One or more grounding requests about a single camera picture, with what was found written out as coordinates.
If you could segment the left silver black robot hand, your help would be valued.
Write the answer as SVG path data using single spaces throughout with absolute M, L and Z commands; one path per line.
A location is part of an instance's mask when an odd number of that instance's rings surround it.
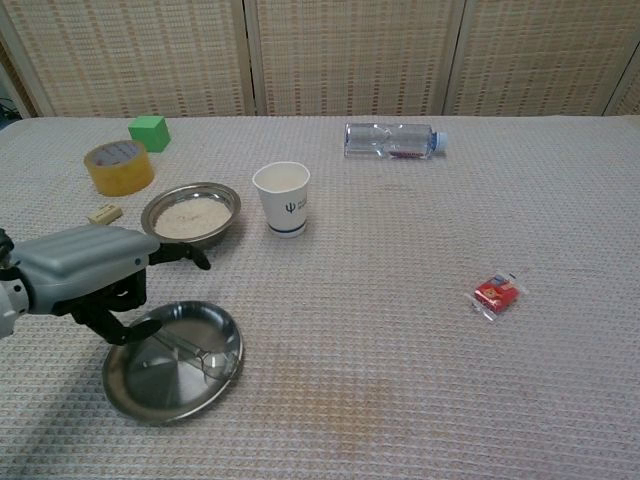
M 70 315 L 111 345 L 140 342 L 162 322 L 125 326 L 115 314 L 146 303 L 147 267 L 182 259 L 211 268 L 191 244 L 117 226 L 88 224 L 18 244 L 2 231 L 1 336 L 12 335 L 25 314 Z

